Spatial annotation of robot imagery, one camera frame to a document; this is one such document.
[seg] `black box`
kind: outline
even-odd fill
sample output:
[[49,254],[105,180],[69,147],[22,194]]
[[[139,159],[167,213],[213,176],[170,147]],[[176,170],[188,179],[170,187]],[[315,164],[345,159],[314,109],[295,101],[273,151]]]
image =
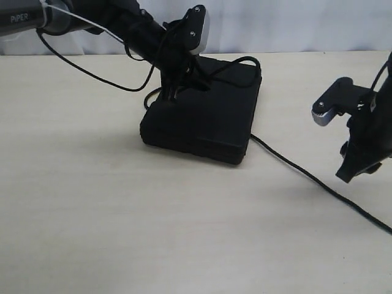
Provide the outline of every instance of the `black box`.
[[[213,72],[227,64],[200,58],[200,65]],[[245,85],[255,76],[255,67],[236,64],[218,75]],[[262,78],[249,88],[213,82],[208,92],[187,89],[175,103],[159,99],[152,103],[140,124],[147,145],[208,157],[228,164],[242,162],[251,136]]]

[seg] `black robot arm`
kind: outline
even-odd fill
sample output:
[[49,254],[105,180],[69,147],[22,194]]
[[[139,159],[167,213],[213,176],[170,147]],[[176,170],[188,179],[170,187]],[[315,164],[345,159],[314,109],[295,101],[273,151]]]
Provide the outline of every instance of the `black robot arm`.
[[[385,69],[388,76],[375,92]],[[321,126],[345,113],[351,115],[347,123],[350,140],[341,148],[344,160],[336,175],[349,183],[362,173],[375,173],[382,161],[392,156],[392,53],[371,88],[355,86],[348,77],[340,78],[312,109],[314,121]]]

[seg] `white cable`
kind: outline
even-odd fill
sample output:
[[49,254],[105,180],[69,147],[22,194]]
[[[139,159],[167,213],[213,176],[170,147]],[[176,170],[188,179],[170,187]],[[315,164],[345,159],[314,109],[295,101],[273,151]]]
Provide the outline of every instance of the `white cable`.
[[43,8],[49,7],[49,8],[58,10],[58,11],[60,11],[60,12],[62,12],[62,13],[68,14],[68,15],[70,15],[71,17],[75,17],[75,18],[78,18],[79,20],[83,20],[83,21],[85,21],[85,22],[87,22],[87,23],[89,23],[89,24],[91,24],[91,25],[93,25],[93,26],[95,26],[95,27],[97,27],[97,28],[99,28],[99,29],[104,30],[109,36],[111,36],[112,38],[116,39],[118,42],[124,44],[124,41],[123,41],[120,37],[116,36],[114,33],[112,33],[111,31],[109,31],[107,28],[105,28],[105,27],[103,27],[103,26],[100,26],[99,24],[97,24],[97,23],[95,23],[95,22],[93,22],[93,21],[91,21],[91,20],[85,19],[84,17],[81,17],[80,15],[74,14],[74,13],[72,13],[72,12],[66,11],[66,10],[64,10],[64,9],[61,9],[61,8],[56,7],[56,6],[53,6],[53,5],[49,5],[49,4],[46,2],[46,0],[40,0],[40,2],[41,2],[41,4],[42,4],[42,7],[43,7]]

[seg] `black cable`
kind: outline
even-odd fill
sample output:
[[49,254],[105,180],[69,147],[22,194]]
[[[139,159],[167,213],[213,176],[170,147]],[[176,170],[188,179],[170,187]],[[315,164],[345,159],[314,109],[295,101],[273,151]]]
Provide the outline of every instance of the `black cable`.
[[162,40],[161,40],[161,42],[160,42],[160,44],[159,44],[159,47],[158,47],[158,50],[157,50],[157,53],[156,53],[156,57],[155,57],[155,59],[154,59],[153,64],[151,65],[151,68],[150,68],[150,71],[149,71],[149,73],[148,73],[148,76],[147,76],[146,80],[145,80],[145,82],[144,82],[139,88],[137,88],[137,89],[130,89],[130,88],[127,88],[127,87],[123,87],[123,86],[117,85],[116,83],[113,83],[113,82],[111,82],[111,81],[105,80],[104,78],[98,77],[97,75],[94,75],[93,73],[91,73],[91,72],[89,72],[88,70],[86,70],[86,69],[84,69],[84,68],[78,66],[77,64],[73,63],[72,61],[68,60],[68,59],[65,58],[63,55],[61,55],[60,53],[58,53],[58,52],[57,52],[52,46],[50,46],[49,43],[45,40],[45,38],[43,37],[43,31],[42,31],[41,29],[37,29],[37,35],[38,35],[39,39],[41,40],[41,42],[42,42],[42,43],[43,43],[43,44],[44,44],[44,45],[45,45],[54,55],[56,55],[58,58],[60,58],[60,59],[63,60],[64,62],[68,63],[70,66],[72,66],[72,67],[74,67],[74,68],[80,70],[80,71],[83,72],[84,74],[89,75],[90,77],[95,78],[96,80],[99,80],[99,81],[101,81],[102,83],[108,84],[108,85],[110,85],[110,86],[113,86],[113,87],[115,87],[115,88],[121,89],[121,90],[123,90],[123,91],[127,91],[127,92],[140,92],[140,91],[142,91],[142,90],[144,90],[144,89],[146,88],[147,84],[148,84],[149,81],[151,80],[151,77],[153,76],[154,70],[155,70],[155,68],[156,68],[156,62],[157,62],[157,60],[159,59],[159,56],[160,56],[160,54],[161,54],[161,51],[162,51],[162,49],[163,49],[163,46],[164,46],[164,44],[165,44],[167,38],[169,37],[169,35],[170,35],[173,31],[175,31],[176,29],[178,29],[178,28],[187,20],[187,18],[188,18],[188,16],[189,16],[189,14],[190,14],[191,11],[192,11],[192,10],[189,9],[189,10],[187,11],[187,13],[185,14],[185,16],[184,16],[184,18],[183,18],[182,20],[180,20],[175,26],[173,26],[172,28],[170,28],[170,29],[168,29],[168,30],[166,31],[164,37],[162,38]]
[[384,63],[384,65],[381,67],[380,71],[378,72],[371,88],[370,88],[370,93],[372,93],[375,89],[375,87],[377,86],[377,83],[379,82],[379,79],[381,77],[381,75],[384,73],[384,70],[387,68],[388,66],[388,61],[386,63]]
[[333,197],[335,197],[336,199],[340,200],[341,202],[345,203],[346,205],[349,205],[349,207],[351,207],[352,209],[354,209],[356,212],[358,212],[361,216],[363,216],[365,219],[367,219],[369,222],[371,222],[372,224],[374,224],[375,226],[377,226],[378,228],[384,230],[385,232],[387,232],[388,234],[392,235],[392,228],[390,226],[388,226],[387,224],[384,224],[382,221],[380,221],[379,219],[375,218],[374,216],[372,216],[370,213],[368,213],[366,210],[364,210],[363,208],[361,208],[359,205],[357,205],[356,203],[352,202],[351,200],[345,198],[344,196],[342,196],[341,194],[337,193],[336,191],[332,190],[330,187],[328,187],[326,184],[324,184],[321,180],[319,180],[318,178],[316,178],[314,175],[312,175],[311,173],[309,173],[307,170],[305,170],[304,168],[300,167],[299,165],[295,164],[294,162],[288,160],[287,158],[285,158],[283,155],[279,154],[277,151],[275,151],[273,148],[271,148],[270,146],[268,146],[263,140],[261,140],[260,138],[256,137],[255,135],[251,135],[251,139],[253,139],[253,141],[257,142],[258,144],[260,144],[262,147],[264,147],[268,152],[270,152],[273,156],[276,156],[277,158],[279,158],[281,161],[283,161],[284,163],[288,164],[289,166],[295,168],[296,170],[298,170],[299,172],[301,172],[302,174],[304,174],[305,176],[307,176],[309,179],[313,180],[316,184],[318,184],[321,188],[323,188],[325,191],[327,191],[329,194],[331,194]]
[[86,75],[89,75],[89,76],[92,77],[92,78],[95,78],[96,80],[101,81],[102,83],[108,84],[108,85],[110,85],[110,86],[113,86],[113,87],[118,88],[118,89],[123,90],[123,91],[127,91],[127,92],[140,92],[141,90],[143,90],[143,89],[146,88],[147,84],[149,83],[149,81],[150,81],[150,79],[151,79],[151,77],[152,77],[152,75],[153,75],[153,73],[154,73],[155,66],[152,66],[151,69],[150,69],[150,71],[149,71],[149,74],[148,74],[148,76],[147,76],[147,79],[145,80],[145,82],[144,82],[138,89],[130,89],[130,88],[127,88],[127,87],[123,87],[123,86],[117,85],[116,83],[113,83],[113,82],[111,82],[111,81],[105,80],[104,78],[98,77],[97,75],[94,75],[93,73],[89,72],[88,70],[86,70],[86,69],[84,69],[84,68],[78,66],[77,64],[75,64],[75,63],[73,63],[72,61],[68,60],[67,58],[63,57],[63,55],[61,55],[60,53],[58,53],[53,47],[51,47],[51,46],[49,45],[49,43],[48,43],[48,42],[45,40],[45,38],[43,37],[43,32],[42,32],[41,30],[39,30],[39,29],[37,30],[37,35],[38,35],[39,39],[41,40],[41,42],[42,42],[42,43],[43,43],[43,44],[44,44],[44,45],[45,45],[54,55],[56,55],[58,58],[60,58],[60,59],[63,60],[64,62],[68,63],[70,66],[72,66],[72,67],[74,67],[74,68],[80,70],[81,72],[83,72],[83,73],[86,74]]

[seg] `black base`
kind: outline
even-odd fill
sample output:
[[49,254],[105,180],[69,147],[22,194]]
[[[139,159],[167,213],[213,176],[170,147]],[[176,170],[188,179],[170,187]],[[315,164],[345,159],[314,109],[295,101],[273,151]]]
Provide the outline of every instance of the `black base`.
[[[227,64],[209,58],[199,61],[207,72]],[[219,77],[245,85],[254,74],[254,66],[237,64]],[[252,87],[240,89],[214,82],[208,92],[185,90],[176,102],[158,97],[140,124],[141,138],[147,145],[238,165],[251,136],[261,83],[260,77]]]

